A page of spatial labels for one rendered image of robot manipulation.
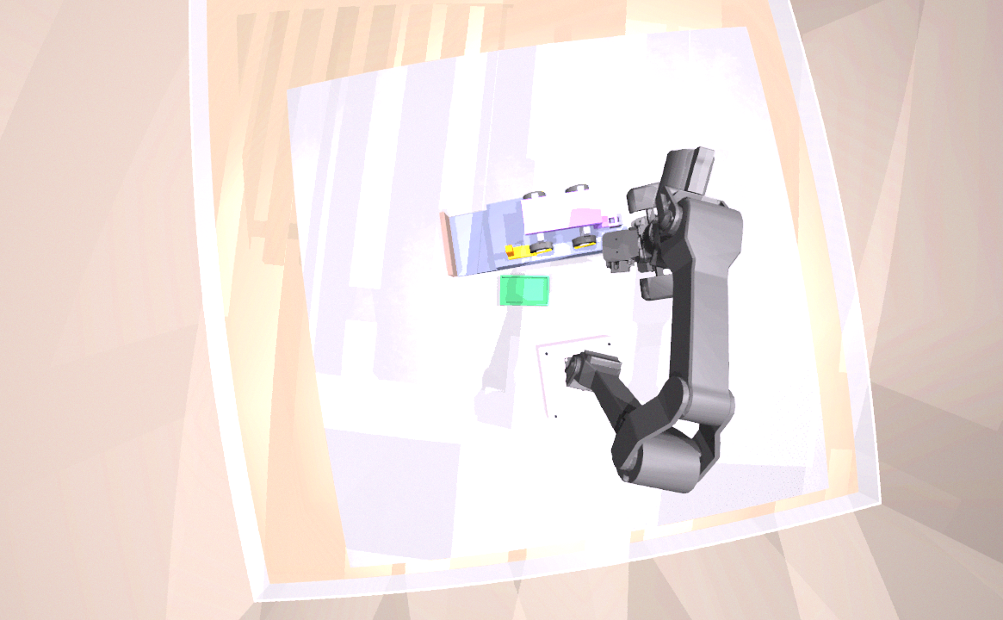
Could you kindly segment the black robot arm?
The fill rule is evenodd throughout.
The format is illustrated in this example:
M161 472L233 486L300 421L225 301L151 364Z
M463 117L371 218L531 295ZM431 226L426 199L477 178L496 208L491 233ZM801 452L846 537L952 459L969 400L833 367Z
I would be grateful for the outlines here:
M705 196L715 150L671 150L644 229L649 264L673 275L669 378L643 405L622 383L618 356L581 351L564 358L569 388L594 393L616 433L616 474L628 484L689 493L719 460L721 432L736 411L729 391L728 270L742 251L744 219ZM611 274L645 263L641 225L601 235ZM674 428L693 421L693 437Z

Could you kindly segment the yellow wedge chock with orange handle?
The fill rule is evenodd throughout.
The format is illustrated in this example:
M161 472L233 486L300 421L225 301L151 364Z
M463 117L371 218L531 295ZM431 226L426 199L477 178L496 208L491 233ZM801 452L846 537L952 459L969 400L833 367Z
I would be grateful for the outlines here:
M529 251L529 245L522 245L517 247L512 247L512 245L505 245L505 251L506 255L508 255L509 260L537 255L537 254L533 255L532 252Z

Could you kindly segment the pale lavender ramp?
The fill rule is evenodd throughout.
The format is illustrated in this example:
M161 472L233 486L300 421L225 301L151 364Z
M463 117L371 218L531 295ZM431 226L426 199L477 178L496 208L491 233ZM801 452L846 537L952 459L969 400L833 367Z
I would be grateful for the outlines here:
M571 257L586 257L601 254L601 235L606 232L628 229L626 212L624 212L622 191L619 181L599 182L588 185L589 189L598 188L601 216L616 214L614 227L594 229L589 226L591 234L596 235L595 245L574 250L572 240L580 237L579 229L561 229L561 231L546 232L544 242L552 242L554 249L539 252L536 256L509 260L505 245L512 247L532 245L537 243L537 234L526 235L523 222L523 199L495 201L486 204L484 211L449 217L445 212L441 215L443 233L443 255L447 272L450 277L463 277L511 270L511 268L526 266L526 264L541 264L557 262Z

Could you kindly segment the green tray floor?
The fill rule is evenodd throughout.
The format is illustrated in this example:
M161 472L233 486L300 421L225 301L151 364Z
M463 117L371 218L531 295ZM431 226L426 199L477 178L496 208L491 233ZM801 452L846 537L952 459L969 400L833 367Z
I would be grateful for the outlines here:
M546 278L501 277L501 303L546 305Z

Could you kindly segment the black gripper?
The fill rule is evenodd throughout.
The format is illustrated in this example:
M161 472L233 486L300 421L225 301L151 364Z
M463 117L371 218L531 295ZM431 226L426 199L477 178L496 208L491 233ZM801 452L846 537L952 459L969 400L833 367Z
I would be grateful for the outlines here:
M655 214L655 199L656 193L659 191L659 182L653 182L644 187L634 187L629 189L626 194L626 202L628 207L628 214L634 214L635 212L643 211L646 209L646 216L636 217L632 220L631 227L636 225L641 225L641 248L644 252L644 257L646 258L645 263L637 263L636 269L639 272L654 272L656 277L642 278L640 279L641 287L641 298L644 300L662 300L667 298L673 298L673 275L664 275L664 268L652 266L649 264L652 257L651 252L646 250L643 242L644 229L649 226L649 223L655 219L657 214Z

